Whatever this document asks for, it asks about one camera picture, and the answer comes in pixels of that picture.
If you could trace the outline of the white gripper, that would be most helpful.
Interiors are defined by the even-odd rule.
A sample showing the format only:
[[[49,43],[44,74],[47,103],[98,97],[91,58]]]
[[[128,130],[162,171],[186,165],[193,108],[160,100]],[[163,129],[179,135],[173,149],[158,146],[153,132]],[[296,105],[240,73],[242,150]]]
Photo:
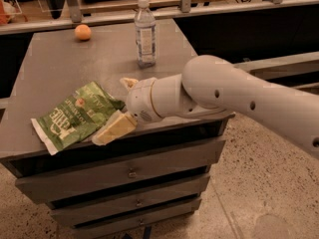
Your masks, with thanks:
[[[136,129],[138,123],[161,121],[152,100],[152,88],[156,78],[138,81],[121,78],[120,83],[129,92],[126,107],[129,113],[116,111],[92,137],[95,145],[106,145]]]

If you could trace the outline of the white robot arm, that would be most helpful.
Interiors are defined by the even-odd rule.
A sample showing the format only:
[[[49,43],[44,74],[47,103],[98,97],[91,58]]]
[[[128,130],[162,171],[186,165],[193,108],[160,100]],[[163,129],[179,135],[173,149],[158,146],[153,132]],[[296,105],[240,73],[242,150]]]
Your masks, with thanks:
[[[220,58],[202,55],[161,79],[122,78],[126,108],[138,123],[169,117],[220,120],[241,113],[319,158],[319,97],[258,79]]]

